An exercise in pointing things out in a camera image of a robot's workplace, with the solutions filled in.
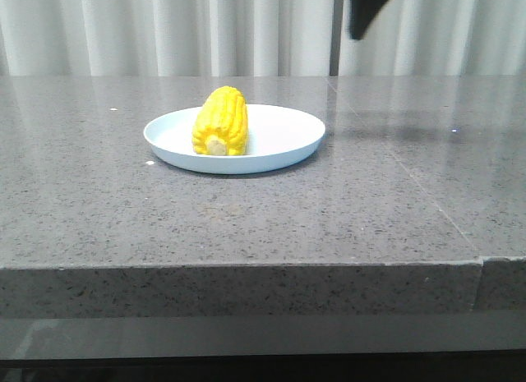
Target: black object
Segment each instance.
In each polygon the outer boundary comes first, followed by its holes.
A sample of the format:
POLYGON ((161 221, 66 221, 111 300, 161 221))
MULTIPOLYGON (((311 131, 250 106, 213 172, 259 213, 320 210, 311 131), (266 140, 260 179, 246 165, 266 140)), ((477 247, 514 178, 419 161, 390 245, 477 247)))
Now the black object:
POLYGON ((349 33, 351 39, 362 39, 380 9, 389 0, 350 0, 349 33))

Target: granite countertop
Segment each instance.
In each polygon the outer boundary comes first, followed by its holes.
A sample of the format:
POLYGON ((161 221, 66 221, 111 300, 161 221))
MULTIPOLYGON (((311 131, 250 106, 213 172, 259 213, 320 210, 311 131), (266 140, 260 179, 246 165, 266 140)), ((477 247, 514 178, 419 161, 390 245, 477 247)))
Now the granite countertop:
POLYGON ((525 81, 0 77, 0 317, 526 309, 525 81), (320 148, 157 159, 144 126, 221 85, 316 115, 320 148))

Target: yellow corn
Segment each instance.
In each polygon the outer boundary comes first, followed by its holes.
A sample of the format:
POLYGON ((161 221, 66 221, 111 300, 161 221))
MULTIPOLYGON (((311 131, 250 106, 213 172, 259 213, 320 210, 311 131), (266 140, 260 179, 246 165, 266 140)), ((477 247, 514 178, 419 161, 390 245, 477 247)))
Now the yellow corn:
POLYGON ((197 114, 191 142, 198 154, 232 156, 245 153, 248 140, 247 105, 232 86, 212 92, 197 114))

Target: curtain fold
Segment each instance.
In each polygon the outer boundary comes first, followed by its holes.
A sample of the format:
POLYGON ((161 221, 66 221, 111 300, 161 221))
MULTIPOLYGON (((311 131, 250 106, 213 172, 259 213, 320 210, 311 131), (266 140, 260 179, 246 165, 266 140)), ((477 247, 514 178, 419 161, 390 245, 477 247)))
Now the curtain fold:
POLYGON ((0 0, 0 75, 511 75, 526 0, 390 0, 361 41, 348 0, 0 0))

